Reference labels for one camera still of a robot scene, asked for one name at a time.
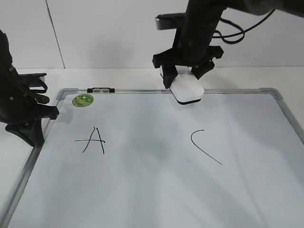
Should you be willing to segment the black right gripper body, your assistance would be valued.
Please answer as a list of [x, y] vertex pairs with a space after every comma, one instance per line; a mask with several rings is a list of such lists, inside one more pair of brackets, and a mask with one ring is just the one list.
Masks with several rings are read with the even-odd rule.
[[155, 68], [164, 65], [172, 66], [199, 66], [213, 58], [219, 59], [224, 51], [220, 46], [199, 45], [193, 48], [170, 48], [152, 57], [152, 63]]

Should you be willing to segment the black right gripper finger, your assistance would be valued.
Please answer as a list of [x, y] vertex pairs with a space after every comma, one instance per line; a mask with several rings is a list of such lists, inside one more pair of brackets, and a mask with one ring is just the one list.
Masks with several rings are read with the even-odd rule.
[[199, 66], [192, 67], [191, 72], [199, 80], [204, 74], [211, 71], [214, 66], [214, 62], [212, 60], [209, 60]]
[[172, 82], [178, 75], [178, 71], [175, 65], [162, 65], [161, 75], [163, 78], [163, 84], [166, 89], [170, 88]]

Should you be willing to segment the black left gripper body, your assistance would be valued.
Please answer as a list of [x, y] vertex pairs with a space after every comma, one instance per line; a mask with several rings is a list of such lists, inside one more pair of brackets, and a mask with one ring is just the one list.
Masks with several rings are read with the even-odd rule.
[[56, 106], [48, 106], [48, 87], [41, 79], [46, 73], [19, 75], [14, 68], [0, 70], [0, 121], [5, 130], [23, 139], [32, 147], [44, 143], [41, 120], [55, 120]]

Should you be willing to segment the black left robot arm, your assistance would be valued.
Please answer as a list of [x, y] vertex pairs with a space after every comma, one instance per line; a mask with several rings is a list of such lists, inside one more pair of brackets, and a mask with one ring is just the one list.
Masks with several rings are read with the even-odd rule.
[[46, 73], [19, 74], [13, 66], [7, 35], [0, 33], [0, 121], [5, 130], [32, 147], [44, 143], [41, 120], [55, 120], [56, 106], [48, 106]]

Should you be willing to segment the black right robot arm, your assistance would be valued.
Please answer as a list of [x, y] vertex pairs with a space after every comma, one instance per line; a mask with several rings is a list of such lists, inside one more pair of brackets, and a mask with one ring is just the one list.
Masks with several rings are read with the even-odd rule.
[[214, 68], [213, 58], [221, 58], [223, 55], [220, 46], [210, 45], [214, 34], [225, 43], [232, 43], [216, 29], [220, 21], [239, 29], [241, 36], [245, 35], [244, 29], [221, 17], [227, 8], [252, 15], [264, 15], [266, 19], [275, 10], [299, 17], [304, 15], [302, 0], [190, 0], [184, 13], [156, 16], [158, 30], [176, 30], [172, 47], [152, 58], [154, 67], [162, 70], [166, 89], [178, 75], [177, 66], [191, 67], [191, 72], [197, 79]]

